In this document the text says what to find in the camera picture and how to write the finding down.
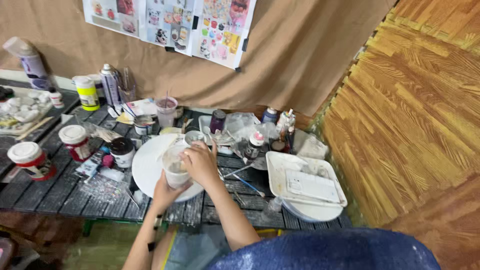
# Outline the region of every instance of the wooden stick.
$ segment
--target wooden stick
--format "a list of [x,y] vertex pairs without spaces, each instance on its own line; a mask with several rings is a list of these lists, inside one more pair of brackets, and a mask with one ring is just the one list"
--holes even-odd
[[23,133],[22,135],[18,136],[18,137],[17,137],[17,140],[20,141],[20,140],[25,139],[30,133],[32,133],[32,132],[33,132],[34,130],[36,130],[37,128],[43,126],[43,124],[45,124],[46,122],[50,121],[51,119],[53,119],[53,116],[44,118],[42,121],[38,122],[36,125],[34,125],[33,127],[31,127],[31,128],[30,128],[29,130],[27,130],[25,133]]

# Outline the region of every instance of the white bottle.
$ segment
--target white bottle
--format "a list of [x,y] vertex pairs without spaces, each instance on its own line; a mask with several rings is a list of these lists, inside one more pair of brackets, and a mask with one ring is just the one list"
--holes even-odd
[[63,104],[63,97],[61,93],[55,89],[55,87],[50,86],[48,88],[48,91],[50,92],[49,94],[50,100],[52,101],[52,104],[55,108],[61,109],[65,107],[65,105]]

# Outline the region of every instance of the wooden floor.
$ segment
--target wooden floor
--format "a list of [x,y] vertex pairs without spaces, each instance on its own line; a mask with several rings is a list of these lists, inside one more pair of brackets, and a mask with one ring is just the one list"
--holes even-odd
[[480,1],[401,0],[323,117],[373,227],[480,268]]

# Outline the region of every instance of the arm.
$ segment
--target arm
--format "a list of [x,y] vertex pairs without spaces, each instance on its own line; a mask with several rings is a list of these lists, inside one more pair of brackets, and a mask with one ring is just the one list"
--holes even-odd
[[162,171],[162,176],[155,185],[152,205],[144,218],[142,227],[135,238],[132,249],[123,265],[123,269],[151,269],[153,251],[148,251],[148,244],[155,241],[155,218],[157,215],[165,212],[167,207],[188,187],[190,186],[184,186],[176,190],[171,189],[167,184],[165,172]]
[[189,174],[210,195],[220,217],[223,231],[232,250],[260,241],[255,229],[240,211],[218,176],[216,167],[216,144],[210,151],[204,142],[195,142],[198,147],[185,150],[183,161]]

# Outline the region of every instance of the purple paint jar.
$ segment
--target purple paint jar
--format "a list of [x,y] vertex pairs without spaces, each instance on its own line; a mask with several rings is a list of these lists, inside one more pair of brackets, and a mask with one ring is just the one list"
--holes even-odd
[[210,132],[215,134],[215,131],[217,130],[222,131],[226,117],[227,114],[222,110],[213,111],[212,120],[210,121]]

